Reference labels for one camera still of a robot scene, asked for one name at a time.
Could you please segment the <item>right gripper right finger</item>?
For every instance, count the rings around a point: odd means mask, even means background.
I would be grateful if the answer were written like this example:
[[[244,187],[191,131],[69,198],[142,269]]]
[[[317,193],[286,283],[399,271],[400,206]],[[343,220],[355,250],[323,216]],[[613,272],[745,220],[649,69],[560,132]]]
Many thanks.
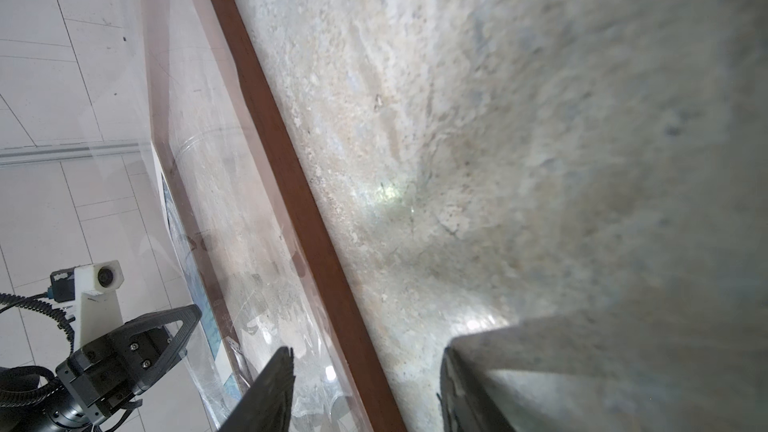
[[[446,432],[516,431],[452,347],[443,352],[438,398]]]

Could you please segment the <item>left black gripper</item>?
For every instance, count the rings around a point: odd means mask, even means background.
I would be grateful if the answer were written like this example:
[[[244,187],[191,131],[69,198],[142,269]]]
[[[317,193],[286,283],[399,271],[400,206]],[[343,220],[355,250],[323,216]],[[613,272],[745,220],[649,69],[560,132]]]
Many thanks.
[[[74,352],[56,368],[55,424],[100,426],[118,414],[122,425],[183,358],[201,317],[194,304],[147,313]]]

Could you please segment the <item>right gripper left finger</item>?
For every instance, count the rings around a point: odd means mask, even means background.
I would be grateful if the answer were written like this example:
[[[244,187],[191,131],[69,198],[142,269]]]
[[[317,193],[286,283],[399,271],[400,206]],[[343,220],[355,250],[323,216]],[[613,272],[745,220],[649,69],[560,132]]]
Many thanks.
[[[288,431],[292,416],[294,383],[293,350],[285,346],[280,347],[219,431]]]

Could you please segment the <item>brown wooden picture frame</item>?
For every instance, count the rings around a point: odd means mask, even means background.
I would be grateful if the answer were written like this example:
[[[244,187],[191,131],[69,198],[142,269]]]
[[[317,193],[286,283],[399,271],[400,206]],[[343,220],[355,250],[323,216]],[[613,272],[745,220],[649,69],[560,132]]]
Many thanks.
[[[235,55],[252,120],[305,254],[335,346],[368,414],[371,427],[367,431],[401,431],[403,418],[235,0],[212,1]]]

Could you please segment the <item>clear acrylic sheet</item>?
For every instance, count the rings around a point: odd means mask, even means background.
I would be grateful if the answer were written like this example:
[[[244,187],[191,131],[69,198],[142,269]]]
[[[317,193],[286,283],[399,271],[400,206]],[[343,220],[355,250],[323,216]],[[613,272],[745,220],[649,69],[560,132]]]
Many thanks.
[[[252,120],[244,82],[212,0],[141,0],[158,189],[164,178],[242,393],[206,393],[221,426],[276,350],[294,355],[290,427],[371,424]]]

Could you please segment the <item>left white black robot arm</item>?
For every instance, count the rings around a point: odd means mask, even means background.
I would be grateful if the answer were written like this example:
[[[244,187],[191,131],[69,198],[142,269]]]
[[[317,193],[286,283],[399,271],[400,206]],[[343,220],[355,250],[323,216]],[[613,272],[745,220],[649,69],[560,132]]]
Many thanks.
[[[55,370],[1,369],[3,431],[119,429],[142,405],[140,396],[171,371],[202,313],[191,304],[147,313],[73,349]]]

